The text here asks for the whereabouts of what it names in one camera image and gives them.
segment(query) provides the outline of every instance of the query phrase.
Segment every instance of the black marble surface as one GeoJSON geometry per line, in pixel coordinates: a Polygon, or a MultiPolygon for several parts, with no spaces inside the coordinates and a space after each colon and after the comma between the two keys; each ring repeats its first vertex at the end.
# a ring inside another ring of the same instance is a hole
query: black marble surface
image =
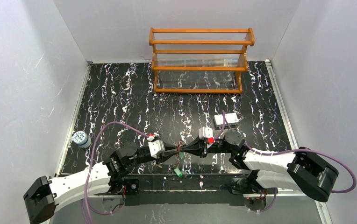
{"type": "MultiPolygon", "coordinates": [[[[226,113],[237,113],[240,119],[237,129],[252,147],[277,151],[290,149],[265,63],[249,62],[249,70],[242,74],[241,95],[157,94],[153,92],[154,75],[150,63],[92,64],[74,131],[83,130],[94,141],[104,124],[120,121],[145,133],[158,132],[163,141],[176,145],[180,140],[191,142],[201,126],[214,128],[214,115],[225,110],[226,113]]],[[[189,81],[185,76],[175,79],[177,82],[189,81]]],[[[232,85],[232,80],[224,80],[218,80],[219,85],[232,85]]],[[[217,85],[213,76],[207,75],[198,82],[201,87],[217,85]]],[[[122,126],[109,128],[98,142],[96,161],[107,159],[126,141],[138,146],[146,144],[143,137],[122,126]]],[[[209,154],[201,159],[186,154],[180,168],[186,174],[239,173],[228,162],[228,157],[209,154]]],[[[172,174],[171,164],[174,162],[175,158],[171,158],[161,168],[151,163],[142,164],[131,172],[172,174]]],[[[71,143],[62,173],[82,171],[88,163],[89,152],[71,143]]]]}

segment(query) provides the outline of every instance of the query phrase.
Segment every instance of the green object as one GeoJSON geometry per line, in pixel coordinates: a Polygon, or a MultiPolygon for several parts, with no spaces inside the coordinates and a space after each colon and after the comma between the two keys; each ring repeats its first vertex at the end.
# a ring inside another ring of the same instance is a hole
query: green object
{"type": "Polygon", "coordinates": [[[181,170],[178,167],[176,167],[173,171],[177,174],[178,177],[183,175],[183,173],[181,172],[181,170]]]}

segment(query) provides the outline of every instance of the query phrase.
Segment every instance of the cable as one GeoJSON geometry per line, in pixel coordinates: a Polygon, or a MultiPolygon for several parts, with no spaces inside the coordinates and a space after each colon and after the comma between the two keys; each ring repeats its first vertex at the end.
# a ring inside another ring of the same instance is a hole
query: cable
{"type": "Polygon", "coordinates": [[[126,193],[126,185],[125,185],[125,189],[123,190],[123,193],[122,193],[123,202],[125,202],[125,193],[126,193]]]}
{"type": "Polygon", "coordinates": [[[103,133],[103,131],[104,131],[108,126],[114,125],[114,124],[122,125],[122,126],[124,126],[125,128],[130,129],[130,130],[136,132],[137,134],[144,136],[145,138],[149,138],[149,135],[144,134],[144,133],[142,133],[141,131],[139,131],[139,130],[137,130],[137,129],[131,127],[131,126],[129,126],[129,125],[127,125],[127,124],[124,124],[124,123],[121,123],[121,122],[118,122],[118,121],[113,121],[113,122],[107,123],[106,125],[104,125],[104,126],[102,127],[102,129],[100,130],[100,132],[97,134],[97,136],[96,136],[96,138],[95,138],[95,140],[94,140],[93,146],[92,146],[91,158],[90,158],[90,163],[89,163],[89,173],[88,173],[88,177],[86,178],[85,189],[84,189],[85,206],[86,206],[86,211],[87,211],[88,216],[89,216],[89,223],[90,223],[90,224],[93,224],[93,219],[92,219],[92,215],[91,215],[90,210],[96,212],[97,214],[101,214],[101,215],[112,214],[112,212],[109,212],[109,213],[99,212],[99,211],[95,210],[95,209],[89,204],[89,201],[88,201],[88,184],[89,184],[90,173],[91,173],[92,167],[93,167],[93,158],[94,158],[94,153],[95,153],[95,151],[96,151],[97,141],[100,139],[100,136],[101,136],[101,134],[103,133]]]}
{"type": "Polygon", "coordinates": [[[181,159],[179,157],[179,155],[180,155],[180,147],[181,147],[181,140],[177,144],[177,152],[178,153],[176,154],[176,163],[173,165],[173,169],[179,167],[179,165],[180,165],[180,161],[181,161],[181,159]]]}
{"type": "Polygon", "coordinates": [[[356,179],[356,176],[355,174],[353,173],[353,171],[346,165],[344,164],[344,162],[342,162],[341,160],[331,156],[331,155],[328,155],[328,154],[325,154],[323,152],[319,152],[319,151],[314,151],[314,150],[309,150],[309,149],[292,149],[292,150],[286,150],[286,151],[282,151],[282,152],[277,152],[277,153],[261,153],[259,151],[256,151],[254,150],[252,147],[250,147],[246,142],[244,143],[245,146],[247,148],[249,148],[252,152],[258,154],[258,155],[270,155],[270,156],[274,156],[274,155],[281,155],[281,154],[286,154],[286,153],[315,153],[315,154],[318,154],[318,155],[321,155],[321,156],[324,156],[324,157],[327,157],[335,162],[337,162],[338,164],[340,164],[341,166],[343,166],[350,174],[350,176],[352,177],[352,186],[349,187],[348,189],[345,189],[345,190],[332,190],[331,193],[336,193],[336,194],[343,194],[343,193],[348,193],[350,191],[352,191],[356,185],[357,185],[357,179],[356,179]]]}
{"type": "Polygon", "coordinates": [[[89,224],[88,218],[85,215],[84,200],[83,199],[81,199],[81,210],[82,210],[82,215],[84,215],[84,219],[85,219],[86,224],[89,224]]]}
{"type": "Polygon", "coordinates": [[[275,188],[275,194],[273,195],[273,199],[272,199],[272,202],[268,205],[268,207],[266,207],[265,209],[263,209],[263,210],[260,210],[260,212],[264,212],[264,211],[267,211],[268,209],[270,209],[272,206],[273,206],[273,204],[275,203],[275,200],[276,200],[276,195],[278,194],[278,189],[277,188],[275,188]]]}
{"type": "Polygon", "coordinates": [[[260,197],[259,197],[258,199],[261,199],[261,198],[262,198],[263,193],[264,193],[264,190],[261,191],[261,195],[260,195],[260,197]]]}
{"type": "Polygon", "coordinates": [[[220,135],[222,134],[222,132],[224,131],[225,129],[225,124],[226,124],[227,120],[225,120],[225,111],[222,111],[222,127],[221,127],[221,130],[220,132],[218,133],[218,135],[216,137],[214,137],[213,139],[214,140],[217,140],[220,135]]]}
{"type": "Polygon", "coordinates": [[[265,195],[264,195],[263,199],[266,198],[267,194],[268,194],[268,189],[265,189],[265,195]]]}
{"type": "Polygon", "coordinates": [[[228,125],[228,128],[231,130],[232,128],[231,128],[231,126],[229,125],[227,119],[225,118],[225,111],[222,111],[222,119],[225,121],[225,124],[227,124],[227,125],[228,125]]]}
{"type": "Polygon", "coordinates": [[[116,209],[116,207],[118,207],[120,205],[123,205],[123,204],[117,204],[111,212],[113,212],[116,209]]]}

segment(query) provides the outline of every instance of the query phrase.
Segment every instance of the gray wall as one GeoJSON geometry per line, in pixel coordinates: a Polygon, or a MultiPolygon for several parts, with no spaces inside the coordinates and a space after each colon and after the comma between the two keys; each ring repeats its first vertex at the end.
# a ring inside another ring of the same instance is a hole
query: gray wall
{"type": "Polygon", "coordinates": [[[249,28],[248,59],[272,57],[300,0],[54,0],[85,59],[152,59],[150,28],[249,28]]]}
{"type": "Polygon", "coordinates": [[[57,169],[86,67],[52,0],[0,0],[0,224],[29,222],[23,194],[57,169]]]}
{"type": "MultiPolygon", "coordinates": [[[[303,0],[272,62],[300,145],[357,175],[357,1],[303,0]]],[[[350,184],[341,168],[335,189],[350,184]]],[[[334,223],[357,223],[357,188],[327,205],[334,223]]]]}

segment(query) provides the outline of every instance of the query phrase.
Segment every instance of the orange wooden rack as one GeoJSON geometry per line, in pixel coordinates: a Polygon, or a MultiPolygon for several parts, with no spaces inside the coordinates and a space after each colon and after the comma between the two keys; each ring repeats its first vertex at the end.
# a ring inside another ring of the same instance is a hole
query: orange wooden rack
{"type": "Polygon", "coordinates": [[[166,93],[228,93],[241,94],[241,74],[248,70],[246,59],[247,46],[255,42],[253,29],[154,29],[151,28],[149,43],[152,46],[151,69],[155,74],[154,91],[166,93]],[[176,38],[155,39],[155,34],[161,33],[192,33],[192,34],[243,34],[244,40],[193,40],[176,38]],[[157,45],[241,45],[241,50],[205,50],[205,49],[157,49],[157,45]],[[172,56],[171,59],[158,59],[158,55],[172,56]],[[236,89],[165,89],[157,86],[160,71],[232,71],[235,73],[236,89]]]}

